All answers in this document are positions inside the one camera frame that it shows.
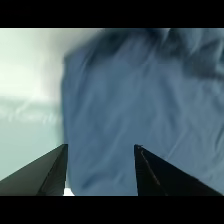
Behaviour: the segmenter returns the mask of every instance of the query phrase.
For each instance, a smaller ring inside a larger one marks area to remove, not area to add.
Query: blue fabric
[[[62,84],[75,195],[137,195],[134,144],[224,193],[224,30],[106,29]]]

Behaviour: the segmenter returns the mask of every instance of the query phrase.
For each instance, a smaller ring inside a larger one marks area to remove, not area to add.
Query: crumpled fabric
[[[137,195],[134,145],[224,193],[224,29],[105,29],[65,58],[75,195]]]

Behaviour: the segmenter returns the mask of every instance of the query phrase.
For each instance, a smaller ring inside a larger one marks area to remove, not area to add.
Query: white surface
[[[98,30],[0,29],[0,180],[63,144],[63,58]]]

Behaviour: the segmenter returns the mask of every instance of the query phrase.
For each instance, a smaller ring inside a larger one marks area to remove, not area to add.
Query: blue cloth
[[[134,144],[224,193],[224,30],[106,29],[65,59],[75,195],[137,195]]]

